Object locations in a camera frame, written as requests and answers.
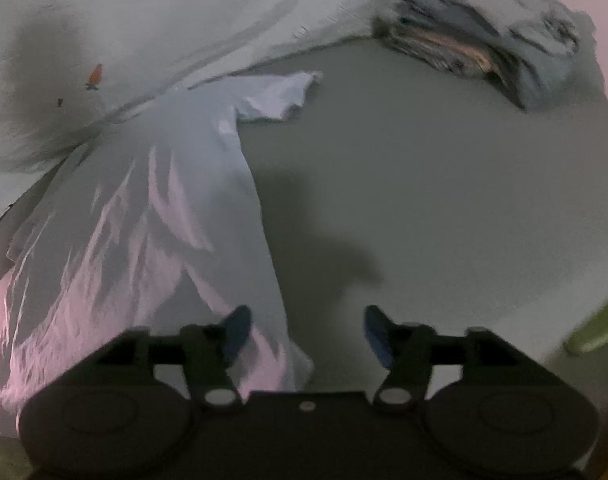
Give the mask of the green cloth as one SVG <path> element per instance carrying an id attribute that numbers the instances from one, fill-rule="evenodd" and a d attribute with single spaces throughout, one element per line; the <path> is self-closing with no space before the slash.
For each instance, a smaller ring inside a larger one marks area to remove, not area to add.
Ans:
<path id="1" fill-rule="evenodd" d="M 569 335 L 564 349 L 570 356 L 581 356 L 608 344 L 608 300 L 604 306 Z"/>

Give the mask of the carrot print backdrop sheet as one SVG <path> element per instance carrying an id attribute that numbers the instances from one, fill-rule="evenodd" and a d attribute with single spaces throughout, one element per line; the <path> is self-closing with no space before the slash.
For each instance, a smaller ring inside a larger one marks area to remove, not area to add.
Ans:
<path id="1" fill-rule="evenodd" d="M 382 0 L 0 0 L 0 216 L 174 87 L 365 36 Z"/>

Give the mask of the grey folded garment on pile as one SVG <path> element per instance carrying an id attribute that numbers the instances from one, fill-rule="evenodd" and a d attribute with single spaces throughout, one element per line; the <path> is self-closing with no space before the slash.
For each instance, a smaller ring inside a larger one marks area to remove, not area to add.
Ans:
<path id="1" fill-rule="evenodd" d="M 596 26 L 558 0 L 394 0 L 389 11 L 394 23 L 487 48 L 505 84 L 487 80 L 522 110 L 604 89 Z"/>

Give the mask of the light blue shirt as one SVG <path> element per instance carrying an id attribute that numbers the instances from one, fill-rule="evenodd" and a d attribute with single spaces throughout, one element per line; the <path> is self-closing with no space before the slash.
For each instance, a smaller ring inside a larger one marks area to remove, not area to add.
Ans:
<path id="1" fill-rule="evenodd" d="M 159 98 L 77 148 L 13 235 L 0 337 L 0 435 L 25 402 L 125 330 L 174 335 L 248 306 L 242 394 L 302 389 L 238 135 L 301 107 L 317 73 L 223 78 Z"/>

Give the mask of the patterned garment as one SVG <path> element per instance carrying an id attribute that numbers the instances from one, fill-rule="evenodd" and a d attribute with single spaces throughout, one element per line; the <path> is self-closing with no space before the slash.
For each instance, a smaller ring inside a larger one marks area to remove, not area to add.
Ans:
<path id="1" fill-rule="evenodd" d="M 372 30 L 373 36 L 387 47 L 417 58 L 435 70 L 505 84 L 499 65 L 485 47 L 427 29 L 405 27 L 384 18 L 376 18 Z"/>

